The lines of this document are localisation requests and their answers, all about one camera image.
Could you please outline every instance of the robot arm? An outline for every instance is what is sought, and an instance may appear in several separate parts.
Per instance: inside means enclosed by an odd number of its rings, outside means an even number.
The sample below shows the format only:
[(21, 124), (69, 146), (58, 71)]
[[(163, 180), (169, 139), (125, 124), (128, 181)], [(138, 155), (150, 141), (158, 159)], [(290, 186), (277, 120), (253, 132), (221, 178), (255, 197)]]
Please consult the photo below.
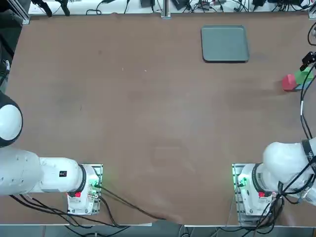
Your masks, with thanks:
[[(316, 138), (311, 139), (309, 144), (311, 152), (316, 154)], [(312, 154), (306, 153), (302, 143), (274, 142), (264, 150), (263, 163), (245, 165), (238, 176), (238, 185), (246, 215), (260, 216), (267, 204), (272, 202), (274, 194), (278, 193), (279, 183), (286, 187), (312, 157)], [(287, 192), (295, 192), (308, 185), (291, 196), (316, 205), (316, 184), (308, 183), (313, 174), (312, 166), (308, 167)]]
[(68, 158), (43, 158), (8, 147), (21, 134), (23, 117), (18, 105), (0, 92), (0, 196), (67, 192), (72, 214), (98, 213), (100, 178), (94, 167)]
[(11, 147), (0, 149), (0, 195), (81, 192), (83, 172), (68, 158), (39, 158)]

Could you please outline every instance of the brown table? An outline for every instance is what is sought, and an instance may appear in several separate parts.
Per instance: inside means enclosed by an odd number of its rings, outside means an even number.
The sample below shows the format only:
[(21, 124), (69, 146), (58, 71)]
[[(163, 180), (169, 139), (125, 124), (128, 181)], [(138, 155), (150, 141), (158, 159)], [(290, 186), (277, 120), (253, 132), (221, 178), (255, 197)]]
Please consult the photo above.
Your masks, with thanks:
[[(204, 63), (205, 24), (244, 25), (249, 62)], [(232, 163), (260, 162), (269, 143), (304, 137), (299, 94), (284, 93), (280, 80), (312, 50), (311, 24), (302, 13), (35, 18), (22, 30), (7, 91), (24, 115), (14, 146), (102, 163), (108, 188), (168, 220), (225, 225)], [(61, 196), (36, 195), (65, 209)], [(109, 205), (120, 223), (153, 221)], [(1, 206), (1, 223), (64, 223), (9, 197)], [(101, 211), (95, 218), (110, 222)], [(315, 212), (287, 203), (279, 224), (316, 226)], [(229, 224), (238, 224), (235, 207)]]

